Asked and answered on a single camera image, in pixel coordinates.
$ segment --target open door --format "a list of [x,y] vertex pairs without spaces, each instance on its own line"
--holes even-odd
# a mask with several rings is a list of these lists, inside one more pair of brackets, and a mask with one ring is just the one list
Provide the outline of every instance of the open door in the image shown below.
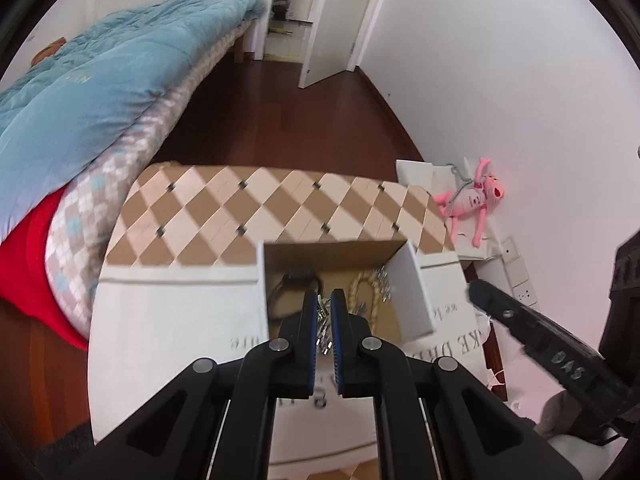
[[369,0],[320,0],[311,28],[299,87],[347,69]]

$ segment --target wooden floor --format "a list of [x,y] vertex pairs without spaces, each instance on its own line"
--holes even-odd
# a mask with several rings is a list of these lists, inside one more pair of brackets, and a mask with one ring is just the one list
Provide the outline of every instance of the wooden floor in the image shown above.
[[[417,150],[364,79],[297,88],[300,65],[223,59],[154,161],[242,164],[395,180]],[[28,456],[88,419],[86,353],[0,301],[0,413]]]

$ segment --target toy head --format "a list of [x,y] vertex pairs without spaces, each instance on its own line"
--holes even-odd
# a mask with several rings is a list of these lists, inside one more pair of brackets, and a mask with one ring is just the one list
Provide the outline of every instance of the toy head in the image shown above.
[[498,205],[498,202],[500,202],[504,196],[504,188],[500,184],[500,181],[492,174],[489,174],[484,180],[483,187],[487,204],[490,207]]

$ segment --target triangular cutout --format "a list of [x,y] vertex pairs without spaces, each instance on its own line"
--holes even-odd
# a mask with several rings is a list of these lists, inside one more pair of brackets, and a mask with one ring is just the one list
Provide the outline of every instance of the triangular cutout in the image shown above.
[[174,393],[171,399],[129,433],[127,445],[151,456],[162,455],[186,399],[187,393],[185,391]]
[[524,438],[520,431],[495,413],[473,390],[464,390],[462,398],[487,455],[497,455],[522,444]]

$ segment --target doorway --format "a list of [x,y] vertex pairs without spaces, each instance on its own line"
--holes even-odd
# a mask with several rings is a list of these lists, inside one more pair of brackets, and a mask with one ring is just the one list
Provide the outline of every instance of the doorway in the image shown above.
[[300,65],[298,86],[348,67],[378,0],[273,0],[265,60]]

